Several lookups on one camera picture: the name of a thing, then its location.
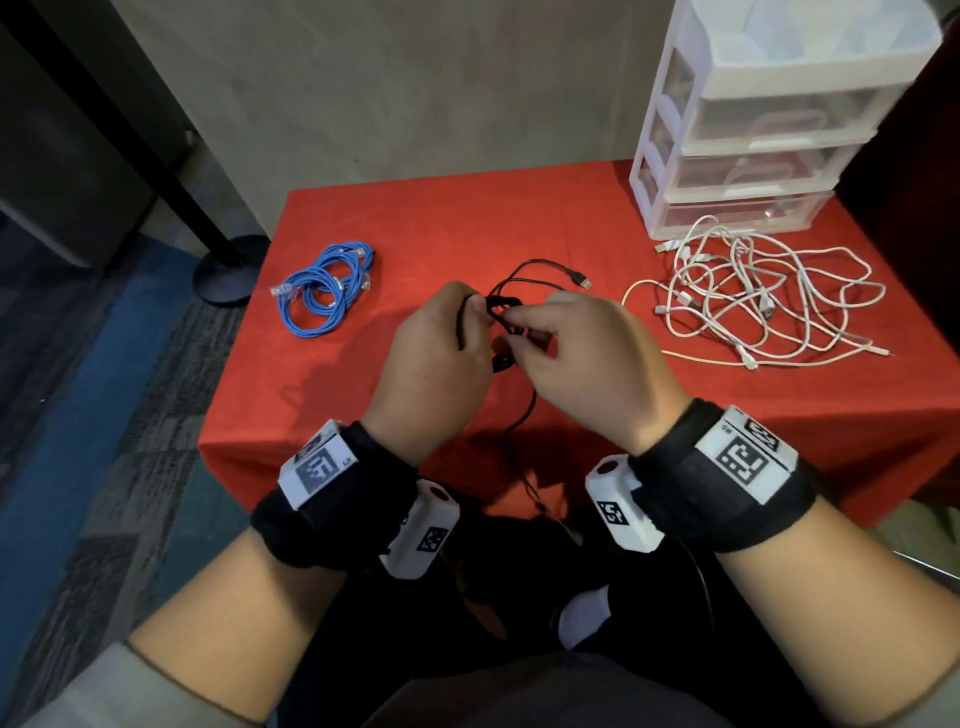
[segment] blue cable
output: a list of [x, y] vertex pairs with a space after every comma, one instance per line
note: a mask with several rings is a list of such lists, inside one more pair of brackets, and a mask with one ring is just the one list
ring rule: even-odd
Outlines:
[[[346, 263], [350, 272], [338, 279], [326, 269], [334, 263]], [[280, 318], [290, 330], [303, 339], [313, 339], [330, 333], [347, 315], [348, 309], [357, 300], [360, 291], [370, 290], [370, 269], [373, 266], [373, 248], [367, 243], [350, 242], [329, 246], [320, 253], [313, 265], [297, 271], [281, 285], [271, 289], [276, 296]], [[322, 293], [333, 296], [333, 303], [323, 305], [317, 299]], [[290, 318], [290, 304], [302, 295], [303, 305], [310, 313], [325, 316], [326, 321], [317, 328], [297, 326]]]

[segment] red table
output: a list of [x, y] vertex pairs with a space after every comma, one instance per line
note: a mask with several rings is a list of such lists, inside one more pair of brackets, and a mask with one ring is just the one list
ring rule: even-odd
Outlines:
[[[362, 414], [397, 325], [447, 280], [486, 293], [532, 257], [583, 271], [591, 293], [618, 301], [632, 281], [662, 279], [664, 256], [646, 235], [628, 172], [628, 163], [598, 162], [291, 193], [207, 413], [200, 439], [206, 464], [252, 508], [276, 484], [280, 464], [327, 419]], [[795, 249], [847, 245], [875, 266], [889, 292], [854, 312], [851, 329], [894, 356], [865, 353], [821, 368], [754, 373], [670, 363], [692, 394], [740, 405], [832, 475], [847, 513], [871, 525], [960, 451], [960, 363], [839, 203], [824, 209], [813, 230], [782, 238]], [[269, 288], [325, 246], [348, 240], [376, 249], [372, 291], [334, 333], [296, 338], [280, 322]], [[534, 277], [572, 287], [550, 269]], [[537, 303], [548, 291], [517, 285], [508, 293]], [[731, 357], [704, 337], [674, 339], [653, 313], [654, 298], [650, 289], [638, 291], [629, 307], [665, 349]], [[496, 376], [480, 413], [424, 464], [424, 475], [485, 498], [492, 513], [532, 515], [493, 441], [523, 412], [530, 391], [516, 368]], [[583, 497], [585, 473], [613, 452], [545, 402], [513, 441], [560, 514]]]

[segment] person's left hand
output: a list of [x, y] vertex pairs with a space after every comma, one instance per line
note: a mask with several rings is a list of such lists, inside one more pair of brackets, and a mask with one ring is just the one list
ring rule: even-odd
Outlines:
[[[464, 299], [464, 348], [457, 313]], [[464, 283], [441, 288], [396, 330], [380, 382], [360, 423], [401, 460], [417, 466], [480, 408], [493, 369], [487, 302]]]

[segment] white usb cable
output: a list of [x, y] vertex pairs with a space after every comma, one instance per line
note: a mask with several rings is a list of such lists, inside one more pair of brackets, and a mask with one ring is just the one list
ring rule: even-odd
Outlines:
[[[704, 222], [713, 222], [702, 235], [694, 231]], [[766, 245], [757, 248], [757, 242]], [[710, 252], [705, 248], [711, 244]], [[717, 218], [706, 215], [698, 220], [683, 240], [670, 240], [659, 244], [659, 253], [674, 254], [673, 275], [668, 284], [658, 280], [638, 280], [623, 295], [622, 305], [627, 304], [634, 289], [649, 283], [666, 291], [666, 305], [657, 305], [654, 311], [663, 316], [670, 332], [678, 338], [691, 338], [707, 331], [728, 344], [739, 361], [703, 359], [678, 352], [667, 352], [690, 361], [704, 364], [719, 364], [729, 367], [746, 367], [755, 370], [759, 366], [820, 367], [846, 359], [861, 352], [889, 356], [890, 352], [874, 346], [874, 342], [847, 331], [850, 312], [879, 302], [887, 292], [883, 283], [869, 280], [874, 270], [849, 248], [834, 247], [823, 250], [794, 251], [777, 238], [757, 232], [734, 234], [719, 224]], [[819, 267], [806, 265], [802, 256], [846, 254], [863, 268], [859, 278], [847, 278]], [[825, 295], [810, 278], [817, 274], [842, 283], [837, 298]], [[856, 289], [873, 289], [876, 292], [867, 301], [851, 303], [850, 293]], [[791, 306], [788, 294], [799, 295], [799, 307]], [[737, 335], [721, 319], [733, 311], [740, 311], [753, 319], [762, 333], [753, 343], [744, 340], [746, 334]], [[828, 314], [838, 311], [840, 321], [834, 324]], [[677, 330], [673, 315], [686, 313], [699, 326], [687, 331]], [[783, 316], [800, 322], [802, 338], [779, 330], [772, 322]], [[815, 344], [813, 336], [820, 332], [828, 337], [826, 343]], [[779, 338], [796, 344], [788, 353], [765, 350], [771, 338]], [[835, 352], [841, 345], [850, 347], [844, 352]], [[797, 361], [807, 352], [833, 353], [834, 356], [819, 361]]]

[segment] forearm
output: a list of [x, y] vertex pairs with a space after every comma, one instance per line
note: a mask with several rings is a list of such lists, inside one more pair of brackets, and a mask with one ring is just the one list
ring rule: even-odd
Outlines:
[[345, 578], [284, 566], [247, 530], [129, 642], [190, 691], [262, 721]]
[[902, 710], [960, 656], [960, 600], [822, 499], [778, 536], [719, 558], [838, 721]]

